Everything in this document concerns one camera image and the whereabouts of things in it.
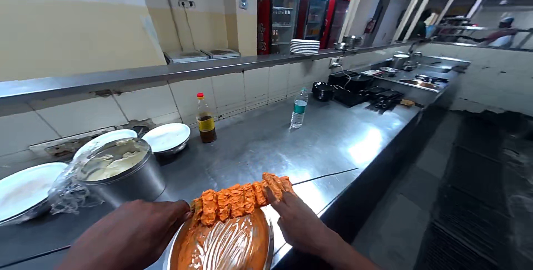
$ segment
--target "red refrigerator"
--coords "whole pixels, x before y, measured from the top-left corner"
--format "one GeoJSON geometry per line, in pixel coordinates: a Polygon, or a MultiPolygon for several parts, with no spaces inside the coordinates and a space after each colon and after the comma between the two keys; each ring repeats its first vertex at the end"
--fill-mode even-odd
{"type": "Polygon", "coordinates": [[[298,16],[298,39],[320,40],[324,31],[329,0],[302,0],[298,16]]]}
{"type": "Polygon", "coordinates": [[[257,0],[257,54],[289,54],[300,0],[257,0]]]}
{"type": "Polygon", "coordinates": [[[342,25],[351,0],[330,0],[326,15],[326,28],[320,39],[320,48],[334,48],[341,36],[342,25]]]}

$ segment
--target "beverage bottle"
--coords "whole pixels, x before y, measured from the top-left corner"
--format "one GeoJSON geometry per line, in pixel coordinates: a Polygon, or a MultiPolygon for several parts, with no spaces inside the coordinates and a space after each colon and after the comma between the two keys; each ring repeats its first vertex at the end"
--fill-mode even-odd
{"type": "Polygon", "coordinates": [[[302,88],[300,94],[296,96],[294,101],[293,116],[290,119],[291,128],[299,128],[303,124],[303,116],[305,114],[305,107],[307,106],[307,101],[309,100],[309,95],[307,90],[302,88]]]}
{"type": "Polygon", "coordinates": [[[198,98],[198,114],[196,115],[196,120],[198,121],[200,139],[202,139],[203,143],[211,143],[217,139],[215,119],[213,119],[213,113],[207,105],[203,93],[196,94],[196,97],[198,98]]]}

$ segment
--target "floor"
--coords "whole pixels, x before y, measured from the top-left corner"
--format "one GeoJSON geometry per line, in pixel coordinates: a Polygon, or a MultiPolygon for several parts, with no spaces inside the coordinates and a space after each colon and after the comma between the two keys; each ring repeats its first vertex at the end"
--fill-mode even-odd
{"type": "Polygon", "coordinates": [[[449,112],[415,163],[402,171],[353,246],[383,269],[413,269],[462,116],[449,112]]]}
{"type": "Polygon", "coordinates": [[[533,142],[523,117],[483,117],[445,113],[357,234],[360,253],[390,270],[533,269],[533,142]]]}

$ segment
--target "plastic water bottle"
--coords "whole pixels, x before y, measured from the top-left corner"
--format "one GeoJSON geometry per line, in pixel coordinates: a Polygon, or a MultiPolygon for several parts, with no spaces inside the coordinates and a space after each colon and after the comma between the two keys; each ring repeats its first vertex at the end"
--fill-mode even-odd
{"type": "Polygon", "coordinates": [[[307,90],[302,88],[302,91],[300,91],[300,94],[296,96],[294,101],[293,117],[290,119],[291,128],[299,128],[302,126],[305,107],[307,106],[308,100],[309,95],[307,94],[307,90]]]}

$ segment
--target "glass door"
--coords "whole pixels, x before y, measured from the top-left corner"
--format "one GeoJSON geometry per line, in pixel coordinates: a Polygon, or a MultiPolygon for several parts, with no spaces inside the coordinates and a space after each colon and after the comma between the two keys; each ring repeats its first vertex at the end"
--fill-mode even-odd
{"type": "Polygon", "coordinates": [[[338,38],[341,36],[342,25],[344,23],[346,13],[348,12],[349,4],[349,1],[337,1],[335,12],[333,13],[333,18],[331,20],[330,39],[328,40],[326,48],[334,48],[335,45],[333,43],[337,42],[338,38]]]}
{"type": "Polygon", "coordinates": [[[271,54],[289,54],[296,34],[300,0],[272,0],[271,54]]]}
{"type": "Polygon", "coordinates": [[[304,39],[320,40],[320,30],[324,23],[327,5],[328,2],[322,0],[311,0],[309,2],[309,12],[303,35],[304,39]]]}

